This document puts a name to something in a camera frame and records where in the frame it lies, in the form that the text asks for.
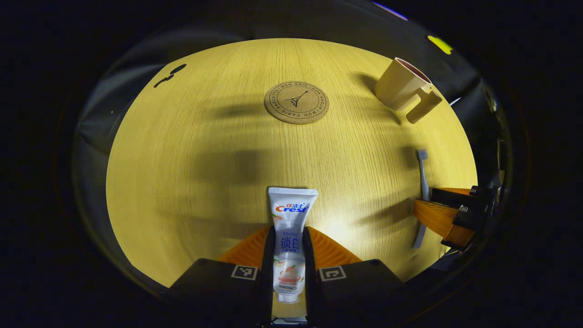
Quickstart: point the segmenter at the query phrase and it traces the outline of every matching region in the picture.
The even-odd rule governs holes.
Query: toothpaste tube cap
[[[281,303],[297,303],[300,298],[297,295],[282,295],[280,293],[278,294],[278,301]]]

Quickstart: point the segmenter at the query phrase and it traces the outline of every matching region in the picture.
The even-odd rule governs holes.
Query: toothbrush
[[[421,168],[421,193],[424,201],[429,201],[429,186],[427,185],[427,180],[425,179],[425,170],[423,169],[423,161],[427,160],[429,157],[426,149],[417,150],[417,157],[419,157],[419,167]],[[425,235],[425,229],[427,227],[425,224],[419,222],[419,231],[417,232],[417,238],[413,244],[413,248],[421,247],[423,242],[423,236]]]

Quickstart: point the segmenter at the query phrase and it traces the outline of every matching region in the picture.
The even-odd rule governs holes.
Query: mug
[[[416,101],[407,113],[407,120],[418,122],[443,100],[428,77],[415,66],[395,58],[374,86],[374,94],[392,110],[401,111]]]

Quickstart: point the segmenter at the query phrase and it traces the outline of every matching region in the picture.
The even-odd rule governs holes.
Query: light wood grain surface
[[[447,250],[437,234],[411,248],[416,149],[429,154],[430,187],[469,188],[476,168],[447,101],[411,124],[374,96],[390,62],[343,44],[267,39],[168,64],[133,102],[108,164],[107,206],[129,261],[169,287],[196,259],[216,259],[272,224],[267,188],[280,186],[317,189],[307,225],[402,280],[434,263]],[[321,88],[327,115],[306,125],[271,116],[265,93],[285,81]]]

